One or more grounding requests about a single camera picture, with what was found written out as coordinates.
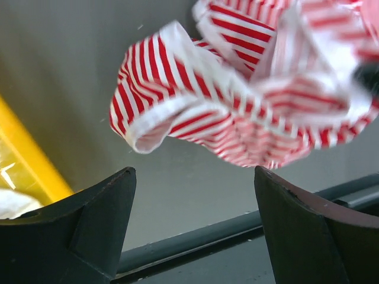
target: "yellow object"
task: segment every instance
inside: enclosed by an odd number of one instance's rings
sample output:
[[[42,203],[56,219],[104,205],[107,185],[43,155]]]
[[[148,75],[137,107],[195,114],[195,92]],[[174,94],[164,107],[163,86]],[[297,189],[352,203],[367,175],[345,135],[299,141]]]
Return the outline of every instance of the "yellow object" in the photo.
[[[1,97],[0,187],[30,195],[43,205],[73,194]]]

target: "gray wall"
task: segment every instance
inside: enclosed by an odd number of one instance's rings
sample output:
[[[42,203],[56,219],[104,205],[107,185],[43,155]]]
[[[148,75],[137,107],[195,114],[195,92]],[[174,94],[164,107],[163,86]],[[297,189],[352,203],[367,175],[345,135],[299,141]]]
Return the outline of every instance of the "gray wall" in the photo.
[[[63,177],[81,189],[124,166],[136,168],[125,249],[256,210],[252,169],[171,138],[142,156],[108,126],[126,48],[175,18],[195,34],[194,2],[0,1],[0,93]],[[378,130],[375,123],[350,145],[318,151],[278,173],[317,191],[376,172]]]

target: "gray surface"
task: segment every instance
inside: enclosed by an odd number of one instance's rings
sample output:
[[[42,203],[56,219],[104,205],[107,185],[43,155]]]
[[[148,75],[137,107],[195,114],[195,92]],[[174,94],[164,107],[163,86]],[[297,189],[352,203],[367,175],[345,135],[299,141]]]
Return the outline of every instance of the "gray surface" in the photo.
[[[137,283],[274,284],[275,279],[265,239],[259,237]]]
[[[63,177],[81,189],[124,166],[136,168],[125,250],[256,210],[253,169],[171,138],[142,156],[108,126],[126,48],[174,18],[193,34],[194,2],[0,1],[0,93]],[[350,145],[277,172],[310,191],[376,172],[378,130],[376,122]]]
[[[379,185],[343,196],[339,200],[345,202],[347,207],[354,210],[361,210],[364,207],[379,204]]]

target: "red and white striped fabric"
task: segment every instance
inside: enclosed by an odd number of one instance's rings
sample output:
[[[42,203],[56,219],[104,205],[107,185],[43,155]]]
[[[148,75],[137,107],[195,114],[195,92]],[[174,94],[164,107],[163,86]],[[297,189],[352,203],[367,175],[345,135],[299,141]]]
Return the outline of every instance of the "red and white striped fabric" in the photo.
[[[330,0],[199,0],[194,18],[204,40],[173,22],[128,49],[112,129],[139,153],[169,135],[235,165],[270,169],[351,141],[379,109],[348,78],[362,42],[371,55],[378,48],[359,38],[365,28],[352,14],[333,23],[339,14],[325,14],[326,2],[336,10]]]

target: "crumpled fabric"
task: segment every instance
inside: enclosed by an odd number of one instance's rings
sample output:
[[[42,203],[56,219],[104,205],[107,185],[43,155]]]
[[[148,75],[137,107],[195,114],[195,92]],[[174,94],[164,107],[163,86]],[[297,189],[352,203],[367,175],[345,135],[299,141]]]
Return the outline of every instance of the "crumpled fabric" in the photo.
[[[379,58],[353,2],[199,0],[192,11],[202,40],[174,21],[129,47],[112,129],[138,153],[171,136],[269,169],[350,142],[379,113],[352,80]]]

